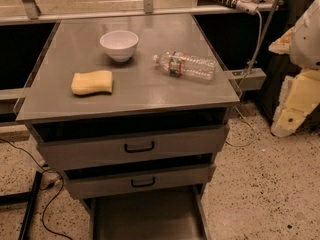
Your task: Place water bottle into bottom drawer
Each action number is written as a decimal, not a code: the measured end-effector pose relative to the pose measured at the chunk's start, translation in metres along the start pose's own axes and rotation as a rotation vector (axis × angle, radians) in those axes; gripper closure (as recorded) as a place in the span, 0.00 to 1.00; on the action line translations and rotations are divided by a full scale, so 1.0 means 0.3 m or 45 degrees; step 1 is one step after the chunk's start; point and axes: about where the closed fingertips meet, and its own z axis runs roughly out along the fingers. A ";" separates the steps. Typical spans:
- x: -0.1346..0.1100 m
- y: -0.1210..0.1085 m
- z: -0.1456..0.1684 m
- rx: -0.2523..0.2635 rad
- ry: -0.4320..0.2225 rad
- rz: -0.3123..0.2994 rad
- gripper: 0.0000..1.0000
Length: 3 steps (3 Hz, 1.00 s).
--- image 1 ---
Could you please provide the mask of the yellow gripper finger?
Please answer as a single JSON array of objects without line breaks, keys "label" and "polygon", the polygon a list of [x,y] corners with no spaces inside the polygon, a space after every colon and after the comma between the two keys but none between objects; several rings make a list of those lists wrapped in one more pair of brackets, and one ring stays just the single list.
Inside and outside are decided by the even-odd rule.
[{"label": "yellow gripper finger", "polygon": [[272,42],[269,45],[269,51],[276,54],[280,54],[280,55],[284,55],[284,54],[289,55],[290,45],[291,45],[291,36],[293,31],[294,31],[294,28],[290,28],[280,38]]},{"label": "yellow gripper finger", "polygon": [[273,116],[271,133],[277,137],[295,133],[319,104],[319,70],[304,69],[295,77],[286,76]]}]

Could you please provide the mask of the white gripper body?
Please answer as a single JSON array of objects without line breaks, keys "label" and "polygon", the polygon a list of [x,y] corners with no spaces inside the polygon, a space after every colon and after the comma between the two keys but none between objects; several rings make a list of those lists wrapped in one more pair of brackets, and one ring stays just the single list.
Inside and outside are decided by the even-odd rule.
[{"label": "white gripper body", "polygon": [[296,22],[289,51],[293,64],[320,69],[320,0],[314,0]]}]

